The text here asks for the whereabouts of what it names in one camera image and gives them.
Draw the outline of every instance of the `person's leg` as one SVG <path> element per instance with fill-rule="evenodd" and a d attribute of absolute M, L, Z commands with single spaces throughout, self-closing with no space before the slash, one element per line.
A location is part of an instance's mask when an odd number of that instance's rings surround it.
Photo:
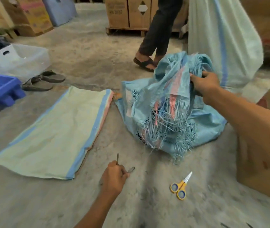
<path fill-rule="evenodd" d="M 165 55 L 172 25 L 182 4 L 183 0 L 158 0 L 159 9 L 153 17 L 149 30 L 135 55 L 135 59 L 140 62 L 150 60 L 150 56 L 158 47 L 158 55 Z M 155 66 L 152 64 L 148 64 L 146 67 L 155 69 Z"/>
<path fill-rule="evenodd" d="M 156 66 L 167 53 L 173 23 L 182 5 L 183 0 L 174 0 L 174 2 L 170 3 L 170 5 L 164 5 L 162 8 L 160 8 L 161 11 L 164 11 L 168 14 L 170 24 L 166 25 L 166 28 L 163 29 L 162 37 L 157 41 L 156 55 L 154 58 L 154 64 Z"/>

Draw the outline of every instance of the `forearm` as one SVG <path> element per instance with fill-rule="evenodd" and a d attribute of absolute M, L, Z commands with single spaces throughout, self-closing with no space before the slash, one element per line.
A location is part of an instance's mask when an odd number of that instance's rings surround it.
<path fill-rule="evenodd" d="M 210 92 L 209 103 L 247 141 L 261 147 L 270 159 L 270 110 L 248 102 L 224 89 Z"/>
<path fill-rule="evenodd" d="M 115 197 L 101 193 L 75 228 L 101 228 Z"/>

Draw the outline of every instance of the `flip-flop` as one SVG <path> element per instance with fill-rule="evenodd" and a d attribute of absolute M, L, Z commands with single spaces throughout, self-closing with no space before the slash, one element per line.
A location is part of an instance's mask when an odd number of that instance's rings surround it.
<path fill-rule="evenodd" d="M 22 89 L 25 91 L 48 91 L 53 88 L 53 85 L 41 79 L 41 75 L 32 77 L 22 84 Z"/>
<path fill-rule="evenodd" d="M 65 76 L 63 76 L 62 74 L 55 73 L 52 70 L 44 71 L 41 74 L 41 78 L 44 81 L 53 82 L 53 83 L 59 83 L 65 80 Z"/>
<path fill-rule="evenodd" d="M 149 71 L 149 72 L 154 72 L 153 69 L 149 69 L 147 68 L 146 66 L 149 65 L 149 64 L 152 64 L 154 65 L 153 63 L 153 60 L 150 58 L 149 60 L 147 61 L 144 61 L 144 62 L 141 62 L 139 61 L 136 57 L 134 57 L 134 60 L 133 60 L 137 65 L 139 65 L 141 68 L 143 68 L 144 70 L 146 71 Z"/>

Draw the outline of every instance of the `diamond label on box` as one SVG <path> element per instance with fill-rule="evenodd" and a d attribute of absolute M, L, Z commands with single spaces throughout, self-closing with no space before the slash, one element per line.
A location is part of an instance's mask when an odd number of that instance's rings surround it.
<path fill-rule="evenodd" d="M 147 5 L 144 3 L 144 1 L 141 1 L 140 5 L 138 6 L 138 10 L 142 15 L 145 14 L 145 12 L 148 10 Z"/>

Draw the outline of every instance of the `black pants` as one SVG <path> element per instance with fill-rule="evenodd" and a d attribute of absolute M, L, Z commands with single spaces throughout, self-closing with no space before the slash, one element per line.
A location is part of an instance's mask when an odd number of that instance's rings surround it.
<path fill-rule="evenodd" d="M 173 23 L 182 4 L 183 0 L 158 0 L 158 10 L 139 48 L 141 54 L 151 56 L 155 50 L 157 56 L 167 53 Z"/>

